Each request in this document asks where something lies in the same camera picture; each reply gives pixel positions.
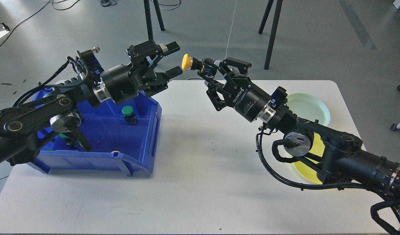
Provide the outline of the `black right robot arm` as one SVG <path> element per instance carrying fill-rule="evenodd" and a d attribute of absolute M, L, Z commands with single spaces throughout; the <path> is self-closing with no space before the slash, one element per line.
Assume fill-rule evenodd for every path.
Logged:
<path fill-rule="evenodd" d="M 370 208 L 371 218 L 391 235 L 400 235 L 400 164 L 362 150 L 362 140 L 350 133 L 301 118 L 287 105 L 287 93 L 277 87 L 269 95 L 247 76 L 251 63 L 235 58 L 212 60 L 185 58 L 183 69 L 197 70 L 208 87 L 207 95 L 217 111 L 232 107 L 249 122 L 263 121 L 256 135 L 256 147 L 265 169 L 278 181 L 301 190 L 346 188 L 366 189 L 382 198 Z M 302 162 L 316 171 L 321 184 L 288 180 L 267 163 L 262 137 L 282 132 L 272 143 L 279 162 Z"/>

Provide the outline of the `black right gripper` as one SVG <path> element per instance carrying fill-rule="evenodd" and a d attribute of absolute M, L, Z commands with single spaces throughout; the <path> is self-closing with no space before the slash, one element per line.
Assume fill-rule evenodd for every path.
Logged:
<path fill-rule="evenodd" d="M 206 94 L 217 111 L 231 107 L 249 122 L 261 119 L 268 123 L 275 116 L 272 97 L 256 84 L 246 78 L 250 62 L 228 57 L 224 60 L 202 59 L 202 73 L 198 75 L 205 80 L 208 87 Z M 221 73 L 225 83 L 214 80 L 216 73 Z"/>

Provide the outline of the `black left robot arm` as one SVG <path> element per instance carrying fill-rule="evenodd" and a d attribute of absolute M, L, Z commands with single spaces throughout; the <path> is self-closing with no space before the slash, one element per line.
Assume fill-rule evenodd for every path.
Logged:
<path fill-rule="evenodd" d="M 131 45 L 127 65 L 103 70 L 98 47 L 77 52 L 69 64 L 78 75 L 42 85 L 0 110 L 0 163 L 26 163 L 42 173 L 54 169 L 153 172 L 162 109 L 152 96 L 182 73 L 154 68 L 179 51 L 177 42 Z"/>

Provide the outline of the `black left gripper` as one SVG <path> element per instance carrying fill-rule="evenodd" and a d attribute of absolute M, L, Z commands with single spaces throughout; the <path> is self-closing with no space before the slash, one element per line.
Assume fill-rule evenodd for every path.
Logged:
<path fill-rule="evenodd" d="M 100 89 L 106 99 L 115 104 L 122 104 L 138 96 L 144 91 L 147 98 L 152 97 L 168 88 L 171 79 L 183 73 L 179 66 L 166 72 L 155 72 L 153 69 L 165 56 L 180 50 L 177 42 L 156 44 L 153 40 L 131 45 L 126 49 L 130 62 L 127 65 L 117 65 L 100 74 Z M 131 71 L 140 70 L 143 76 Z"/>

